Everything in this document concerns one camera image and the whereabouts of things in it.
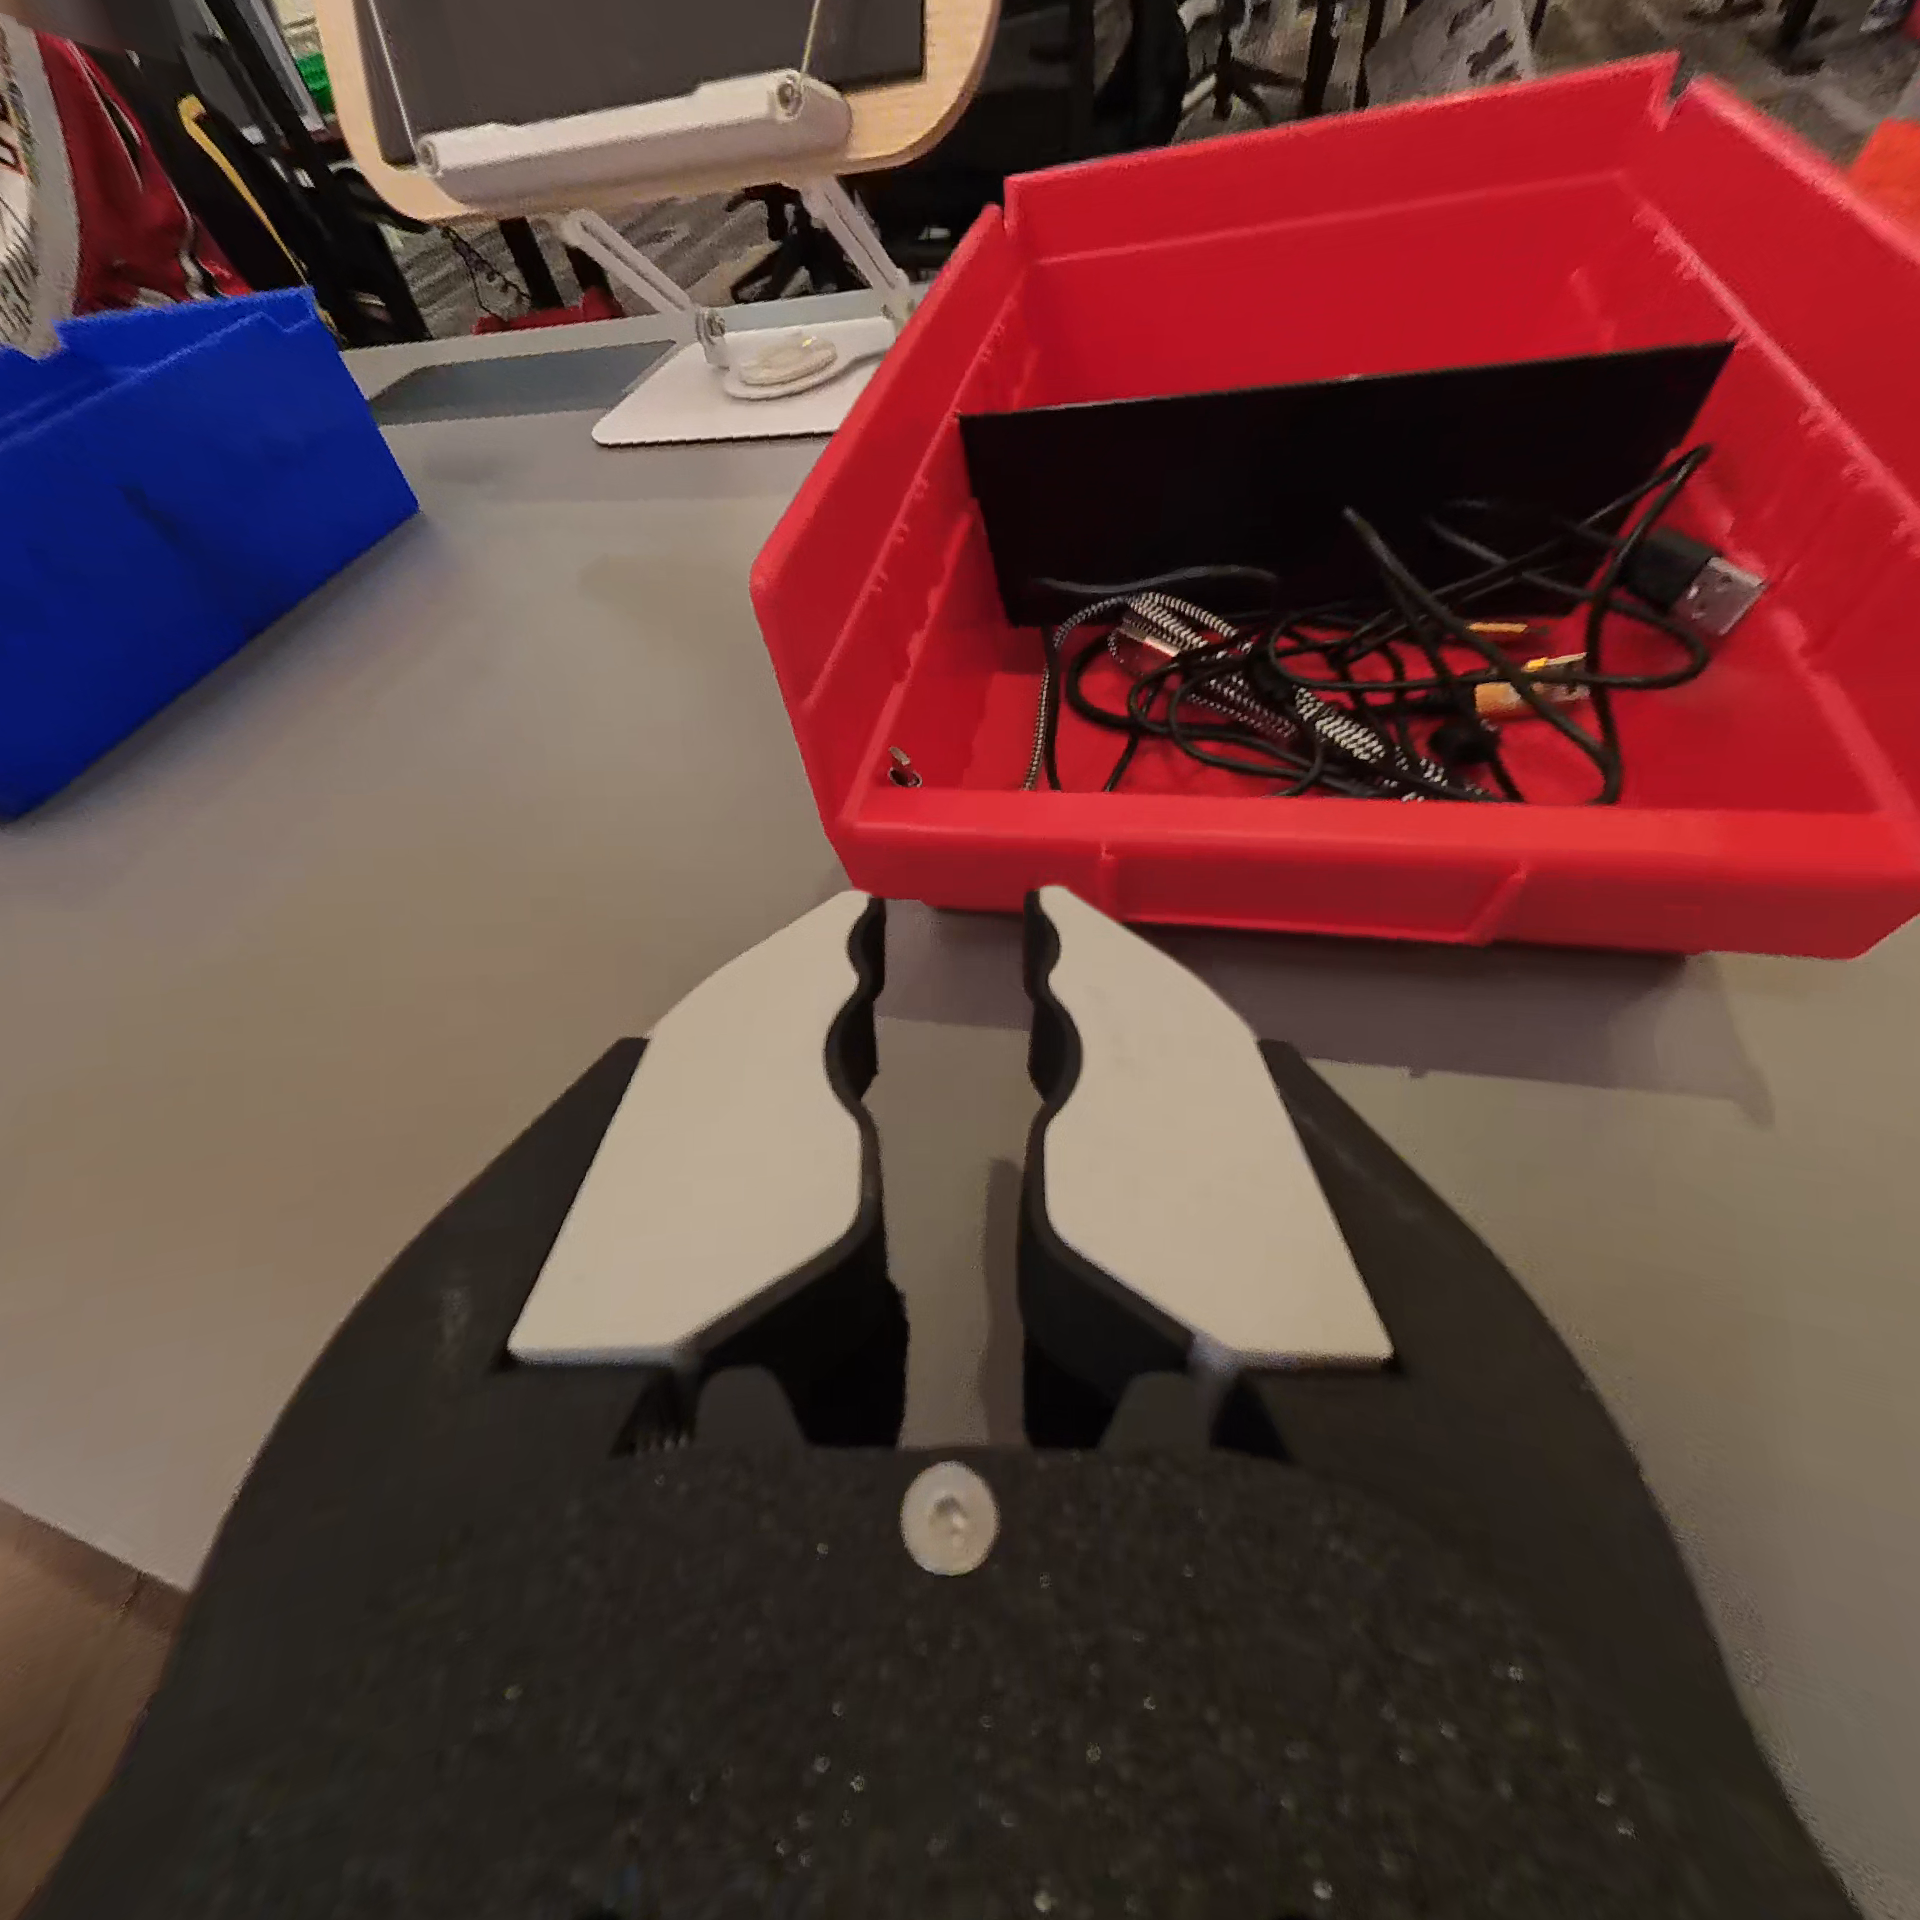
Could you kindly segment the blue plastic bin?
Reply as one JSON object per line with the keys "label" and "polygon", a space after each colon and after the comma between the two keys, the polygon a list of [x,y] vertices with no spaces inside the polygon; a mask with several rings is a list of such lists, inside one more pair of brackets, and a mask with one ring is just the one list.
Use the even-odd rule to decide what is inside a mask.
{"label": "blue plastic bin", "polygon": [[306,290],[1,355],[1,816],[23,818],[419,513]]}

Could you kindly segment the black divider in red bin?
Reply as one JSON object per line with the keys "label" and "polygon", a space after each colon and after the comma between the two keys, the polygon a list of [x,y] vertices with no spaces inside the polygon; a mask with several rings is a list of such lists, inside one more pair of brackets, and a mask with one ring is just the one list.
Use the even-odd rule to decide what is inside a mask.
{"label": "black divider in red bin", "polygon": [[1213,604],[1281,607],[1375,582],[1355,513],[1424,580],[1458,563],[1433,522],[1514,508],[1524,532],[1626,501],[1682,448],[1731,342],[1348,375],[1185,396],[962,415],[1008,615],[1167,577]]}

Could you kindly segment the black cable gold plug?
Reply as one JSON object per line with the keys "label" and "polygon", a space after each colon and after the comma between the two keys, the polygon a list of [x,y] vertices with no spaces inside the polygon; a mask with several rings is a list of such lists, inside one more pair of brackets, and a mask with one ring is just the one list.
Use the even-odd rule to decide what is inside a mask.
{"label": "black cable gold plug", "polygon": [[1586,656],[1527,656],[1525,629],[1442,615],[1435,669],[1438,721],[1427,737],[1442,763],[1493,763],[1507,732],[1557,738],[1599,763],[1602,737],[1583,724],[1591,703]]}

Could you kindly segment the white folding stand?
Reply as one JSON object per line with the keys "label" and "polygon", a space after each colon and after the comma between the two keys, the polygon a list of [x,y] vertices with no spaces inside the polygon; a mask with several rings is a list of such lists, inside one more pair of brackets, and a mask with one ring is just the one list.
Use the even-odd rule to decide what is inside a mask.
{"label": "white folding stand", "polygon": [[[872,366],[895,345],[915,302],[869,211],[826,172],[852,133],[847,100],[825,80],[853,4],[808,11],[798,62],[705,80],[656,102],[533,121],[419,125],[394,92],[414,162],[471,206],[551,194],[563,204],[563,241],[675,323],[682,339],[593,431],[601,448],[800,437],[832,431]],[[815,228],[842,249],[877,292],[877,317],[784,327],[738,327],[693,296],[589,200],[618,186],[661,186],[680,175],[719,175],[743,189],[784,184]]]}

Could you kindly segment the red plastic bin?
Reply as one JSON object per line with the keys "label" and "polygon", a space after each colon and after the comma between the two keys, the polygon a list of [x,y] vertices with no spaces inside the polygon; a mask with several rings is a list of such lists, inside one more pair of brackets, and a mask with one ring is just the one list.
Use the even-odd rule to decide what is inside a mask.
{"label": "red plastic bin", "polygon": [[[1915,917],[1915,228],[1674,57],[1015,178],[763,546],[753,605],[870,893],[1483,947],[1853,958]],[[1619,700],[1626,795],[1525,727],[1527,806],[1263,798],[1093,727],[1024,793],[966,412],[1727,342],[1682,524],[1767,590]]]}

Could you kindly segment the red white printed bag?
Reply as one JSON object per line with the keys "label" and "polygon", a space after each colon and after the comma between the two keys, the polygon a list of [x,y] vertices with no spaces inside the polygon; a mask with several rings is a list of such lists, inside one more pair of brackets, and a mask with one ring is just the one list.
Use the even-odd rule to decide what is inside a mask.
{"label": "red white printed bag", "polygon": [[184,301],[190,220],[119,95],[58,36],[1,28],[1,345]]}

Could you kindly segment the grey desk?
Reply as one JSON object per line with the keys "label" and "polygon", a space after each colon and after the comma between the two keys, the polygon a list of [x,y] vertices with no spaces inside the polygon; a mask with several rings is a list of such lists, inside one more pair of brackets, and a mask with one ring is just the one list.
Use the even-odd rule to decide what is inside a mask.
{"label": "grey desk", "polygon": [[[656,333],[346,362],[370,396]],[[404,1245],[846,880],[746,582],[815,441],[386,431],[421,515],[3,831],[3,1503],[182,1592]],[[1164,945],[1527,1286],[1804,1818],[1915,1915],[1915,926],[1840,964]]]}

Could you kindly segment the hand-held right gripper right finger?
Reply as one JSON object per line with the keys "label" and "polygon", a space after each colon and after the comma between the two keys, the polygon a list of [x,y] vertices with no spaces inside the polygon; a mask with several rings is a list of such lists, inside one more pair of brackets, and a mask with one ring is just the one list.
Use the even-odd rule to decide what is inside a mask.
{"label": "hand-held right gripper right finger", "polygon": [[1252,1024],[1063,885],[1022,910],[1020,1318],[1116,1404],[1147,1373],[1375,1373],[1394,1349]]}

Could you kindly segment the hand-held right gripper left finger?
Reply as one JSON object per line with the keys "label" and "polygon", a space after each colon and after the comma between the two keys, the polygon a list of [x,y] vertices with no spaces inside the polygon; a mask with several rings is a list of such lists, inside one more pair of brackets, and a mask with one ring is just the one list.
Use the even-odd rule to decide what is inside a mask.
{"label": "hand-held right gripper left finger", "polygon": [[836,893],[643,1041],[509,1334],[523,1367],[803,1381],[894,1339],[867,1091],[885,903]]}

